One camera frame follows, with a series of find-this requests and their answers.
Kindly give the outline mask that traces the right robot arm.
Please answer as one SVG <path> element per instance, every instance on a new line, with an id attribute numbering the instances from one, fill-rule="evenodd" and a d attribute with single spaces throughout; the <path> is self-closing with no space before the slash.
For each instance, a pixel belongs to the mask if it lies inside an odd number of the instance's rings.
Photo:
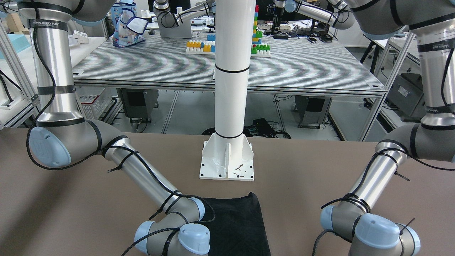
<path id="1" fill-rule="evenodd" d="M 118 129 L 86 120 L 78 110 L 70 61 L 68 22 L 99 22 L 113 0 L 16 0 L 32 39 L 41 111 L 27 134 L 31 160 L 46 170 L 73 167 L 94 155 L 116 164 L 160 205 L 159 222 L 140 225 L 133 247 L 156 256 L 207 256 L 210 231 L 203 225 L 205 200 L 182 194 Z"/>

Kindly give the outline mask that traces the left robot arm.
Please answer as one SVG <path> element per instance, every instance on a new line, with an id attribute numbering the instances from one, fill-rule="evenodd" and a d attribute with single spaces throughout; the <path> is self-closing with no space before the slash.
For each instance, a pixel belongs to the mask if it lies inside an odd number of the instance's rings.
<path id="1" fill-rule="evenodd" d="M 324 232 L 351 243 L 350 256 L 414 256 L 420 241 L 405 225 L 371 214 L 384 188 L 408 157 L 454 162 L 454 1 L 348 0 L 367 36 L 386 38 L 403 26 L 417 38 L 425 116 L 401 126 L 376 146 L 363 174 L 338 205 L 325 204 Z"/>

